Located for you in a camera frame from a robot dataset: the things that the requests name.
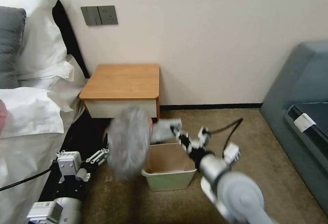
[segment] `white tag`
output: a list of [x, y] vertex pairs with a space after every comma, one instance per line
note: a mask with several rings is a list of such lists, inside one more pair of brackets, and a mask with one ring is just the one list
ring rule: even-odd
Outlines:
[[311, 117], [308, 116], [308, 114], [306, 113], [303, 113], [300, 117], [298, 117], [294, 121], [294, 124], [298, 128], [298, 130], [301, 131], [301, 133], [304, 132], [309, 127], [311, 127], [312, 125], [316, 125], [314, 120], [312, 120]]

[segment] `wooden nightstand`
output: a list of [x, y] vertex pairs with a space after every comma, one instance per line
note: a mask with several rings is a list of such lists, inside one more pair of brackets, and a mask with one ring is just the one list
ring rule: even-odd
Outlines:
[[158, 64], [98, 65], [80, 99], [92, 118], [112, 118], [131, 105], [160, 118]]

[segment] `black cable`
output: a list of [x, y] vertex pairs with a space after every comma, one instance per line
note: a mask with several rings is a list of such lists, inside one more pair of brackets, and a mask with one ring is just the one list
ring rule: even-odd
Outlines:
[[220, 132], [223, 132], [224, 130], [227, 130], [228, 128], [232, 127], [233, 125], [235, 125], [235, 127], [232, 129], [231, 133], [229, 134], [227, 140], [225, 141], [225, 144], [224, 144], [224, 147], [223, 147], [223, 151], [222, 151], [222, 158], [224, 157], [224, 150], [226, 149], [227, 145], [228, 145], [228, 142], [232, 136], [232, 134], [236, 131], [237, 127], [239, 127], [239, 125], [241, 124], [241, 122], [243, 121], [243, 118], [240, 118], [236, 121], [234, 121], [233, 123], [223, 127], [223, 128], [220, 128], [220, 129], [217, 129], [217, 130], [214, 130], [212, 132], [209, 132], [210, 134], [216, 134], [216, 133], [220, 133]]
[[12, 188], [12, 187], [14, 187], [14, 186], [18, 186], [18, 185], [20, 185], [20, 184], [22, 184], [22, 183], [25, 183], [25, 182], [28, 182], [28, 181], [30, 181], [30, 180], [33, 180], [33, 179], [35, 179], [35, 178], [37, 178], [37, 177], [40, 177], [40, 176], [46, 174], [47, 172], [50, 172], [50, 171], [52, 170], [52, 168], [53, 168], [53, 165], [54, 165], [54, 163], [52, 163], [52, 165], [51, 165], [48, 169], [46, 169], [46, 170], [44, 170], [43, 172], [38, 173], [38, 174], [36, 174], [36, 175], [34, 175], [34, 176], [31, 176], [30, 178], [26, 178], [26, 179], [24, 179], [24, 180], [18, 181], [18, 182], [16, 182], [16, 183], [11, 184], [11, 185], [4, 186], [4, 187], [0, 188], [0, 192], [3, 191], [3, 190], [7, 190], [7, 189], [9, 189], [9, 188]]

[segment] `wooden tabletop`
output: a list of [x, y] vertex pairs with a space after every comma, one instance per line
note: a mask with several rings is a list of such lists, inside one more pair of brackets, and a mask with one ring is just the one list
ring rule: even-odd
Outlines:
[[98, 65], [82, 100], [154, 100], [159, 96], [158, 64]]

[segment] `wall switch panel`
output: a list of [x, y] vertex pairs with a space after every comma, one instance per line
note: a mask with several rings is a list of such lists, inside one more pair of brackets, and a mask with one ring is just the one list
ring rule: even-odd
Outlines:
[[88, 26], [117, 25], [115, 6], [81, 7], [81, 11]]
[[115, 6], [98, 6], [100, 19], [103, 25], [117, 25]]

